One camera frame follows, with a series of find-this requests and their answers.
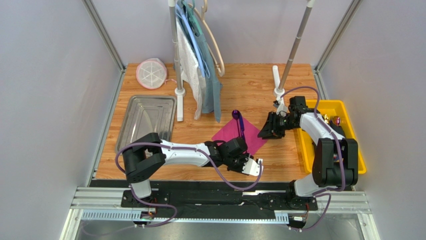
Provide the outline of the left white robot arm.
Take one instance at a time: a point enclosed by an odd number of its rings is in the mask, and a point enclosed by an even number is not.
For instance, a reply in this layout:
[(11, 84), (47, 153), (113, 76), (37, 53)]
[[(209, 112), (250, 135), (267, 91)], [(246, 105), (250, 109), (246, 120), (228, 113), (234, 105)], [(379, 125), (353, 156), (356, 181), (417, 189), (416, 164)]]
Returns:
[(198, 144), (174, 143), (160, 139), (151, 132), (135, 142), (122, 147), (117, 157), (123, 158), (119, 167), (135, 195), (144, 199), (151, 196), (150, 177), (162, 166), (193, 165), (218, 168), (244, 175), (259, 176), (261, 167), (248, 153), (248, 146), (241, 137), (229, 141), (214, 140)]

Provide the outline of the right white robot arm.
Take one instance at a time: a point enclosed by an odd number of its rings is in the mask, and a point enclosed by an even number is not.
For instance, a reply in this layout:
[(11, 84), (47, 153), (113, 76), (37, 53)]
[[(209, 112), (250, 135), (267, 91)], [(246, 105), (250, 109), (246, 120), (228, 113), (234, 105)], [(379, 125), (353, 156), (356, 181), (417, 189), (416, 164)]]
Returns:
[(358, 183), (357, 141), (336, 132), (316, 112), (288, 112), (280, 116), (272, 111), (257, 136), (264, 140), (281, 139), (286, 131), (293, 129), (308, 133), (316, 145), (311, 173), (293, 183), (296, 196), (343, 191)]

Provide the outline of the purple metal spoon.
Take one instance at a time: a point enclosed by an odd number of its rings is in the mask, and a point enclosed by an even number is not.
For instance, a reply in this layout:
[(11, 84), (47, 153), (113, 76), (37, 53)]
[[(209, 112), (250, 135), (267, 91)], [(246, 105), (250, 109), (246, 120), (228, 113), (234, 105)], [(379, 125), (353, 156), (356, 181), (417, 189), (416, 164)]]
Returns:
[(232, 111), (231, 115), (233, 119), (236, 121), (239, 137), (241, 137), (243, 140), (246, 140), (244, 118), (242, 117), (241, 112), (235, 109)]

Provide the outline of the pink paper napkin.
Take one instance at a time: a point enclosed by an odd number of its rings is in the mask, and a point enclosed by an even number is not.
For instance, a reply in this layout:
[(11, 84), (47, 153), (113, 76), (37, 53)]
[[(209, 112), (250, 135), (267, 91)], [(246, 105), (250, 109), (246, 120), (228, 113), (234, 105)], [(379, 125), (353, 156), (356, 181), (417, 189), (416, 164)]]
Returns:
[[(247, 144), (247, 151), (251, 155), (255, 155), (258, 150), (267, 143), (267, 140), (258, 138), (258, 133), (260, 132), (260, 130), (245, 118), (243, 118), (243, 125), (245, 142)], [(239, 134), (237, 122), (235, 119), (232, 119), (224, 127), (222, 127), (211, 139), (213, 141), (222, 140), (227, 142), (238, 136)]]

